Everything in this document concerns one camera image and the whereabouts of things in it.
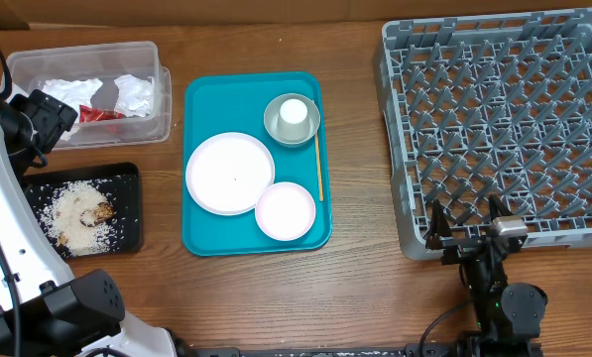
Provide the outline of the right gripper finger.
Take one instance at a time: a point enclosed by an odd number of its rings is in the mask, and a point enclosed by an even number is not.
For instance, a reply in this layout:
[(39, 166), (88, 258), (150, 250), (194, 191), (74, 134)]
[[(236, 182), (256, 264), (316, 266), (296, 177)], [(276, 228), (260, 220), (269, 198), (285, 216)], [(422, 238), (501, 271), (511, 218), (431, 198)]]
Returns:
[(451, 238), (452, 232), (443, 211), (443, 206), (438, 199), (432, 203), (431, 218), (428, 230), (425, 234), (425, 240), (431, 241), (436, 238)]
[(490, 194), (488, 196), (488, 201), (491, 219), (513, 215), (508, 206), (501, 200), (501, 198), (497, 194)]

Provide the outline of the white paper napkin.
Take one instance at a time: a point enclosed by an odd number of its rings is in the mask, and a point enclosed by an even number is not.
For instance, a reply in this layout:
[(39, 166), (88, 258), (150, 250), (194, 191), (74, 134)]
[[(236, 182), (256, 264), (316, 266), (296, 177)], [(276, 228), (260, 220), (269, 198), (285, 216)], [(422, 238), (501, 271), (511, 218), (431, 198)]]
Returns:
[(42, 87), (42, 92), (73, 108), (77, 112), (75, 122), (78, 123), (80, 107), (90, 107), (93, 95), (102, 85), (103, 82), (98, 78), (74, 81), (49, 79)]

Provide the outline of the red candy wrapper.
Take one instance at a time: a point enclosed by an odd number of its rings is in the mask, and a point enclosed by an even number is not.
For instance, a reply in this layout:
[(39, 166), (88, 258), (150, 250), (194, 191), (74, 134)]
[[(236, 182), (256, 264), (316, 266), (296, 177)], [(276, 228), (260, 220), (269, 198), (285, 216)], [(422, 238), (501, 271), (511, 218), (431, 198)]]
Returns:
[(79, 112), (80, 123), (99, 122), (124, 118), (123, 114), (115, 111), (91, 108), (84, 105), (79, 106)]

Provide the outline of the brown food scrap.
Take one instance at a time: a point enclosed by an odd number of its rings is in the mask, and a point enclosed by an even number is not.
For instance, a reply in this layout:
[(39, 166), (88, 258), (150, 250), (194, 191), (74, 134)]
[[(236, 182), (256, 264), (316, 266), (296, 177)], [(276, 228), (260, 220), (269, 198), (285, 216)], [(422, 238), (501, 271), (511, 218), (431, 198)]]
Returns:
[(100, 202), (95, 207), (84, 210), (79, 216), (79, 221), (85, 227), (95, 227), (113, 216), (112, 205), (108, 202)]

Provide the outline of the wooden chopstick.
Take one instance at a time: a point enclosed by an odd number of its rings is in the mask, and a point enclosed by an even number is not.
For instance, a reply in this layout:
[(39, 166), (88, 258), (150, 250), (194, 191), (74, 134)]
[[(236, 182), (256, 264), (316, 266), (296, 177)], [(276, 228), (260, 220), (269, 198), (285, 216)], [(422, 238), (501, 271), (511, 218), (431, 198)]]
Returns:
[(314, 134), (314, 147), (315, 147), (315, 159), (316, 159), (316, 175), (317, 175), (317, 183), (318, 183), (318, 199), (320, 202), (323, 202), (324, 201), (324, 192), (323, 192), (323, 179), (322, 179), (322, 171), (321, 171), (321, 154), (320, 154), (318, 133)]

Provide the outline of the small white plate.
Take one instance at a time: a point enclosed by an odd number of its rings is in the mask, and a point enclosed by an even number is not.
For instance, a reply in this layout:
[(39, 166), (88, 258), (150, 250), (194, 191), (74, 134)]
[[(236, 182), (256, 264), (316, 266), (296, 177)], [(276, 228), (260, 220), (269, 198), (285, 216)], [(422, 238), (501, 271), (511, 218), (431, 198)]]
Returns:
[(260, 230), (270, 238), (288, 242), (303, 237), (316, 217), (315, 201), (294, 182), (277, 182), (266, 188), (255, 206)]

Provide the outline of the white paper cup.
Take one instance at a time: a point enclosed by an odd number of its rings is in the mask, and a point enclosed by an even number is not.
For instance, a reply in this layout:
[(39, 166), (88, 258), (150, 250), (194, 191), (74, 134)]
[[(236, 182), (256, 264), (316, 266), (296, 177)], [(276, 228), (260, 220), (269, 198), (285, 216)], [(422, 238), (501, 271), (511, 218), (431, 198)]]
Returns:
[(287, 99), (279, 109), (278, 136), (285, 142), (301, 142), (309, 133), (308, 108), (297, 98)]

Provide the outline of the large white plate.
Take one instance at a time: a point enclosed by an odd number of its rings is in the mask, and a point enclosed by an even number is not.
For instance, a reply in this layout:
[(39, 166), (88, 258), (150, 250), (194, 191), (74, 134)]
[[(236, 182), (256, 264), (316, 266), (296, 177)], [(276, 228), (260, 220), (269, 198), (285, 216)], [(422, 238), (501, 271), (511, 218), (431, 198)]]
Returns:
[(233, 216), (252, 210), (275, 181), (275, 163), (258, 139), (239, 132), (214, 135), (191, 153), (185, 186), (204, 210)]

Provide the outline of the grey bowl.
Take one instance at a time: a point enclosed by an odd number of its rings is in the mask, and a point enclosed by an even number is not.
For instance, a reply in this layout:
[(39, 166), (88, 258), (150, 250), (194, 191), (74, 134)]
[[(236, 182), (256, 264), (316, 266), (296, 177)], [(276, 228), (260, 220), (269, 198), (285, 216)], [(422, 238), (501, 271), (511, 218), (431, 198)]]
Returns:
[[(280, 106), (287, 100), (291, 98), (297, 98), (302, 100), (307, 108), (308, 108), (308, 119), (309, 119), (309, 133), (308, 136), (301, 142), (285, 142), (279, 136), (277, 132), (277, 122), (279, 116), (279, 109)], [(296, 94), (296, 93), (288, 93), (280, 95), (274, 98), (266, 107), (264, 112), (264, 126), (267, 133), (279, 144), (285, 147), (299, 147), (307, 143), (314, 137), (314, 134), (318, 131), (321, 124), (321, 114), (319, 109), (317, 108), (316, 104), (309, 99), (308, 97)]]

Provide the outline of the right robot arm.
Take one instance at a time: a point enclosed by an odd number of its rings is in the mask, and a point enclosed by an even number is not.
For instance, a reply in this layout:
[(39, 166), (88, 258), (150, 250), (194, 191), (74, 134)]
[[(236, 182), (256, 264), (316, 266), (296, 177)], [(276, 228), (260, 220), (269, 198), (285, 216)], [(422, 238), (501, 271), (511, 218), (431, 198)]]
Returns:
[[(532, 341), (540, 335), (540, 323), (548, 303), (547, 294), (526, 283), (509, 283), (503, 262), (521, 251), (528, 237), (524, 221), (498, 198), (489, 196), (491, 224), (472, 238), (452, 235), (442, 204), (432, 204), (425, 247), (440, 250), (443, 265), (459, 267), (459, 277), (470, 299), (443, 313), (421, 336), (420, 356), (540, 356), (541, 347)], [(478, 329), (460, 334), (451, 344), (427, 347), (433, 328), (466, 306), (474, 307)]]

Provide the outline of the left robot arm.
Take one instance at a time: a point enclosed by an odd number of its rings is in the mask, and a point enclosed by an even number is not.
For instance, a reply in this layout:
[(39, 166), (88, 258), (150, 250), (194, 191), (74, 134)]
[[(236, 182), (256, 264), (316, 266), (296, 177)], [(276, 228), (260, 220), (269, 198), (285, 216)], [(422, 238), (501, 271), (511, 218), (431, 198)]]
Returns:
[(112, 278), (95, 270), (80, 278), (55, 251), (20, 180), (70, 130), (76, 112), (41, 92), (0, 89), (0, 355), (189, 356), (166, 328), (125, 308)]

